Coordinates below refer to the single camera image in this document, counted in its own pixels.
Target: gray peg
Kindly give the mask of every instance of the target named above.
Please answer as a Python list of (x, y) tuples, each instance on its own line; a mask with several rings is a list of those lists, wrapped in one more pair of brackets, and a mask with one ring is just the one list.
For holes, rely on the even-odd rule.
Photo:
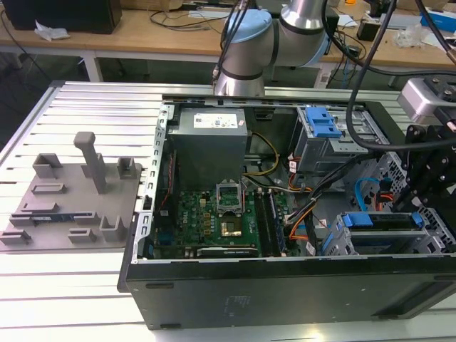
[(94, 142), (95, 134), (93, 132), (78, 132), (73, 143), (83, 153), (98, 194), (103, 194), (106, 188), (105, 173), (93, 147)]

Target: floor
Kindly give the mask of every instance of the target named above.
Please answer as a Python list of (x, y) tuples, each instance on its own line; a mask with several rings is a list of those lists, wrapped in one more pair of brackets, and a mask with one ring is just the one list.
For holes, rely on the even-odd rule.
[[(59, 56), (32, 56), (53, 80), (88, 81), (85, 68), (79, 58)], [(48, 87), (48, 81), (32, 62), (21, 56), (22, 69), (14, 70), (11, 66), (0, 71), (0, 149), (20, 126)], [(149, 63), (150, 74), (147, 74)], [(146, 82), (146, 83), (183, 83), (210, 84), (213, 69), (212, 63), (174, 62), (174, 61), (139, 61), (122, 60), (122, 72), (119, 61), (102, 59), (100, 61), (103, 77), (107, 82)], [(312, 88), (317, 69), (277, 67), (274, 81), (269, 69), (265, 72), (266, 86)], [(340, 88), (342, 72), (336, 75), (329, 88)], [(406, 79), (400, 79), (396, 90), (400, 90)], [(353, 87), (354, 81), (348, 84)], [(362, 89), (392, 90), (388, 87), (388, 77), (368, 74)]]

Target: blue cable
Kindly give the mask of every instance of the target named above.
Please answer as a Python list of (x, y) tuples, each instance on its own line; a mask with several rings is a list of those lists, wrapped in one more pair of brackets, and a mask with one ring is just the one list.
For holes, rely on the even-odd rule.
[(359, 207), (361, 208), (361, 211), (367, 212), (368, 208), (366, 208), (366, 205), (364, 204), (364, 199), (361, 196), (361, 183), (362, 182), (375, 182), (375, 183), (380, 183), (380, 180), (377, 178), (360, 178), (359, 180), (356, 181), (355, 183), (355, 196), (356, 200), (358, 201)]

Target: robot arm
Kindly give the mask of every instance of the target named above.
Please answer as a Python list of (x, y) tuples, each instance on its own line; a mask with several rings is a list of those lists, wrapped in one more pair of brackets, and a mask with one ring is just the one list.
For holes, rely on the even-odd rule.
[[(327, 39), (321, 22), (322, 0), (292, 0), (279, 20), (268, 12), (247, 10), (221, 63), (216, 95), (263, 96), (268, 65), (303, 66), (319, 59)], [(228, 31), (234, 20), (227, 23)]]

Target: power supply label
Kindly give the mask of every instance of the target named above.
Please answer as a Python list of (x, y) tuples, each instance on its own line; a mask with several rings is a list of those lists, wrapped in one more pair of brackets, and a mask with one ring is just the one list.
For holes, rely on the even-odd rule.
[(197, 113), (193, 117), (194, 128), (237, 128), (236, 114)]

